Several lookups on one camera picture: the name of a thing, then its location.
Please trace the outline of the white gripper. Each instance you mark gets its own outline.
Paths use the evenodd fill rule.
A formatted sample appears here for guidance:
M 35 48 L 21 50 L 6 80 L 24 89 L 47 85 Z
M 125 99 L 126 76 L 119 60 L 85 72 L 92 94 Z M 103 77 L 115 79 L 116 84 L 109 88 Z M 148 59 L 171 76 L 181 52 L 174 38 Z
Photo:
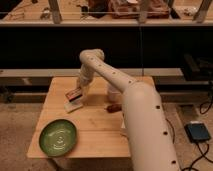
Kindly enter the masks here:
M 83 94 L 89 92 L 90 83 L 93 81 L 94 71 L 88 68 L 81 68 L 78 74 L 76 86 Z

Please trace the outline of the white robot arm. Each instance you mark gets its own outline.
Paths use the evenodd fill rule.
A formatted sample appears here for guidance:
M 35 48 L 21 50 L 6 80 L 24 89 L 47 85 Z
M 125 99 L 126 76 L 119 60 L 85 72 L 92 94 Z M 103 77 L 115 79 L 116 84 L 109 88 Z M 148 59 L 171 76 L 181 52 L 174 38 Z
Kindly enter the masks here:
M 156 89 L 106 64 L 100 49 L 83 50 L 78 86 L 97 72 L 123 94 L 122 111 L 134 171 L 181 171 Z

